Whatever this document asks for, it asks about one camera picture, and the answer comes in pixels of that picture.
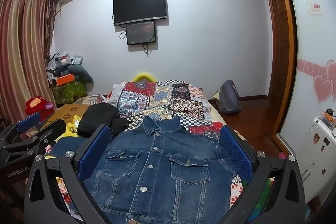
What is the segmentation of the white stickered suitcase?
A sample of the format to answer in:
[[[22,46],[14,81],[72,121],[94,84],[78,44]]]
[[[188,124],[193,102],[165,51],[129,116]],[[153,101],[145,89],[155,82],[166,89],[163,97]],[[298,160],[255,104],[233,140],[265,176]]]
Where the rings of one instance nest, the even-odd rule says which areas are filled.
[[[314,118],[296,159],[305,201],[310,202],[335,178],[335,124],[325,114]]]

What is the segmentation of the dark grey neck pillow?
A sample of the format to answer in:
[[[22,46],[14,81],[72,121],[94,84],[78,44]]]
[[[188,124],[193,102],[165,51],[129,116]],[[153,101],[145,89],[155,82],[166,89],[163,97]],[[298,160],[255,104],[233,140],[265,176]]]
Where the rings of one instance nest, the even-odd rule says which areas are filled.
[[[83,80],[87,84],[93,83],[93,78],[91,75],[81,66],[77,64],[72,64],[68,66],[69,73],[78,76],[81,80]]]

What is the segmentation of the yellow plush headboard item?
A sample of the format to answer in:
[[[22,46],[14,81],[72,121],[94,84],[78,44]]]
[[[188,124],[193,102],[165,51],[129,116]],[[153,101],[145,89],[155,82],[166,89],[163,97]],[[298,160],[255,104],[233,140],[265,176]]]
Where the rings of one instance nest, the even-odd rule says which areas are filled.
[[[138,73],[132,81],[136,83],[139,83],[139,82],[156,83],[157,82],[156,78],[147,72]]]

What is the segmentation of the striped red beige curtain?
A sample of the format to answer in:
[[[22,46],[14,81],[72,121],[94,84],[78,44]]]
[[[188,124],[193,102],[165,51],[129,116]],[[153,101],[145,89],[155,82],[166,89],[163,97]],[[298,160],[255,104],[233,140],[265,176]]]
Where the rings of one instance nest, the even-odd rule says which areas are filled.
[[[47,64],[59,0],[1,0],[1,114],[26,117],[26,102],[53,102]]]

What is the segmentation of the large black wall television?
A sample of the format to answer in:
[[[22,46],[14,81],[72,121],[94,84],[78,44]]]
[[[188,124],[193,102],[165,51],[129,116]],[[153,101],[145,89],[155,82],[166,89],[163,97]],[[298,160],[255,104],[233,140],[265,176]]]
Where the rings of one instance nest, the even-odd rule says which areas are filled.
[[[166,18],[166,0],[113,0],[115,26]]]

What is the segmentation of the small black wall monitor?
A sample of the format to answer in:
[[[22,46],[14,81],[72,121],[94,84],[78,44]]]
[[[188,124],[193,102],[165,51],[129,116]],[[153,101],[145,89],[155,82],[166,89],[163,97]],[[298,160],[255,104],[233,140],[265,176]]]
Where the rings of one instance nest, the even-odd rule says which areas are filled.
[[[126,41],[128,46],[156,42],[154,21],[138,22],[126,25]]]

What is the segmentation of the colourful patchwork bedspread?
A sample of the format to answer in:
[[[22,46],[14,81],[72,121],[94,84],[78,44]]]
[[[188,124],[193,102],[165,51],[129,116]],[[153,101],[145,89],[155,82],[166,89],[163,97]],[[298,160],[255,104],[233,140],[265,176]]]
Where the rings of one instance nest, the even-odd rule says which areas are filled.
[[[213,124],[211,106],[203,91],[183,81],[116,84],[100,103],[113,105],[130,121],[125,131],[137,128],[145,117],[155,120],[178,117],[191,133],[213,136],[221,132]]]

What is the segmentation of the black folded garment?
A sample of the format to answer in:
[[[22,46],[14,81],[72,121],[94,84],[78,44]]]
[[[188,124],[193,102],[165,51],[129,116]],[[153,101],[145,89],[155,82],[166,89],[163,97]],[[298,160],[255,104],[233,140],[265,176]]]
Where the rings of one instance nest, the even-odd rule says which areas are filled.
[[[125,131],[129,124],[130,121],[123,118],[116,107],[109,103],[98,103],[87,108],[77,127],[77,134],[89,138],[100,125],[104,125],[109,128],[111,138],[114,138]]]

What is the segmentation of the red plush flower toy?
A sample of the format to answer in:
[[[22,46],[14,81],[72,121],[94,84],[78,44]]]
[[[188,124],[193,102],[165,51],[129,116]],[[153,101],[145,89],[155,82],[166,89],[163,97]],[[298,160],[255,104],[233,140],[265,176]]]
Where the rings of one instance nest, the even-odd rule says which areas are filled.
[[[27,115],[33,115],[38,113],[41,116],[41,121],[48,119],[49,116],[54,114],[54,104],[48,102],[42,96],[36,96],[35,98],[30,98],[26,102],[25,113]]]

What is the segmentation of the grey blue backpack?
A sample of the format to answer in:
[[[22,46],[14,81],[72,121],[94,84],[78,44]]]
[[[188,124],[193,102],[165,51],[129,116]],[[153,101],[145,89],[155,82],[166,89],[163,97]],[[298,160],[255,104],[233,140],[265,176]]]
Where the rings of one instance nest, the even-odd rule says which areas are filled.
[[[232,80],[227,80],[220,87],[217,104],[219,112],[226,115],[234,115],[241,111],[239,94]]]

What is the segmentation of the brown wooden door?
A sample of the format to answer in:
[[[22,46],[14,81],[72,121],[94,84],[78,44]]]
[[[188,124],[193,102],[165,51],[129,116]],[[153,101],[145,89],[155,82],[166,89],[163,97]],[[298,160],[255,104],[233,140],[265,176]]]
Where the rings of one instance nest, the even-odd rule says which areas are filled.
[[[289,28],[285,0],[268,0],[272,19],[273,60],[268,98],[276,107],[285,94],[289,60]]]

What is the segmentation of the green patterned storage box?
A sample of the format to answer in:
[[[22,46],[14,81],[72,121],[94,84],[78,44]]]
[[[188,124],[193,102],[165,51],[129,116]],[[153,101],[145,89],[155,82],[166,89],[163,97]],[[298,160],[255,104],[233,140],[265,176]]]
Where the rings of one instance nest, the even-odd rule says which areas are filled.
[[[52,88],[56,104],[63,105],[74,103],[79,98],[87,95],[87,87],[82,81],[72,81],[70,83]]]

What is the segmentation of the yellow printed garment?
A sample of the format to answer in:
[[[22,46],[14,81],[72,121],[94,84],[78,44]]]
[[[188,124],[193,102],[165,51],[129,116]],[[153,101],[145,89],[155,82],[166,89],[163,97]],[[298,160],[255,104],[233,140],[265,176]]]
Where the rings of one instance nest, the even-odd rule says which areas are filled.
[[[55,140],[55,142],[57,143],[61,138],[65,138],[65,137],[78,138],[79,136],[77,134],[77,128],[78,128],[80,121],[81,121],[81,117],[78,115],[75,115],[73,118],[73,121],[71,123],[67,123],[66,131],[62,135],[60,135]]]

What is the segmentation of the orange shoe box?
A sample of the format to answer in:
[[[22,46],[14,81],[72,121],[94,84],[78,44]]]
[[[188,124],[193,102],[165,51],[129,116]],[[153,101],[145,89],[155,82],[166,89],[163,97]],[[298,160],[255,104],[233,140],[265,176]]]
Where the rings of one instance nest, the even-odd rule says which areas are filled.
[[[75,80],[74,74],[70,73],[56,79],[56,86],[62,86]]]

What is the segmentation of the blue denim jacket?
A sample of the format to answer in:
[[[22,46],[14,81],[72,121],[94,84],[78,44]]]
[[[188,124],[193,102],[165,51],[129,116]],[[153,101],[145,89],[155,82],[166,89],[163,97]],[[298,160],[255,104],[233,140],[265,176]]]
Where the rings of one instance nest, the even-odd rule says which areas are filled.
[[[84,186],[113,223],[217,223],[243,191],[226,138],[145,117],[108,142]]]

